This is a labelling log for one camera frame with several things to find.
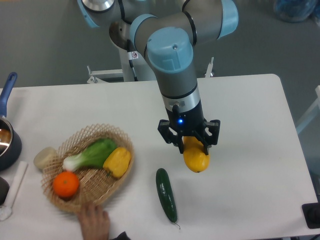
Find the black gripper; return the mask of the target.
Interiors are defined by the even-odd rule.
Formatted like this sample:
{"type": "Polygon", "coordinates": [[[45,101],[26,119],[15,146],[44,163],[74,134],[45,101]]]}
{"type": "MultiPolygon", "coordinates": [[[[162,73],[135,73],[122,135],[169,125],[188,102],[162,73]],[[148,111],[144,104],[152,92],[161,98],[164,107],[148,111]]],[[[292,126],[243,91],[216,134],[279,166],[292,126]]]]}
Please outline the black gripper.
{"type": "Polygon", "coordinates": [[[168,120],[161,119],[157,130],[167,144],[178,147],[184,153],[184,136],[194,136],[203,145],[203,152],[209,155],[209,148],[218,144],[221,121],[218,119],[207,121],[204,119],[201,101],[191,110],[175,115],[165,109],[168,120]]]}

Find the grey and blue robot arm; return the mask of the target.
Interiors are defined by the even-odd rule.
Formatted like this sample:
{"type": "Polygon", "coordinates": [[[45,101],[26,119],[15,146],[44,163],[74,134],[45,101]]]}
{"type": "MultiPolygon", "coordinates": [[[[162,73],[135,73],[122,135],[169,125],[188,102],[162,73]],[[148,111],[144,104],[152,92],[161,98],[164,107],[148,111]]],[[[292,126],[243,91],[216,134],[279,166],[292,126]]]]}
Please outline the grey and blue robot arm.
{"type": "Polygon", "coordinates": [[[183,153],[183,137],[195,137],[202,151],[218,142],[221,122],[203,115],[194,47],[233,33],[239,22],[232,0],[174,0],[180,11],[165,17],[151,14],[149,0],[80,0],[78,6],[91,27],[109,24],[113,43],[137,52],[155,75],[168,115],[158,131],[183,153]]]}

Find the dark sleeve forearm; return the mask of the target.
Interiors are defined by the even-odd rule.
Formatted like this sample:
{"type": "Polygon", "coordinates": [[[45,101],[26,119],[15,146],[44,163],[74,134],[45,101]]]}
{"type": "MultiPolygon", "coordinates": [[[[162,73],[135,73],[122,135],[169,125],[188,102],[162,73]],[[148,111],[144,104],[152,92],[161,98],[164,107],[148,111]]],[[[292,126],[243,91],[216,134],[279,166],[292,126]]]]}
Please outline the dark sleeve forearm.
{"type": "Polygon", "coordinates": [[[120,233],[117,237],[112,238],[111,240],[131,240],[131,238],[124,231],[124,232],[120,233]]]}

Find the person's bare hand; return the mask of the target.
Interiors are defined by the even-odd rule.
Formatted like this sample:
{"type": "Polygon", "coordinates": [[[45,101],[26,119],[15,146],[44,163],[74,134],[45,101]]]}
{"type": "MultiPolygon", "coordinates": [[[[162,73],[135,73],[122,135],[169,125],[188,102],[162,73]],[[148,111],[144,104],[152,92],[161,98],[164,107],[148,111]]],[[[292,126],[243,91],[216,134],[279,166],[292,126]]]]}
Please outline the person's bare hand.
{"type": "Polygon", "coordinates": [[[110,218],[108,212],[93,202],[81,206],[77,213],[82,238],[84,240],[108,240],[110,233],[110,218]]]}

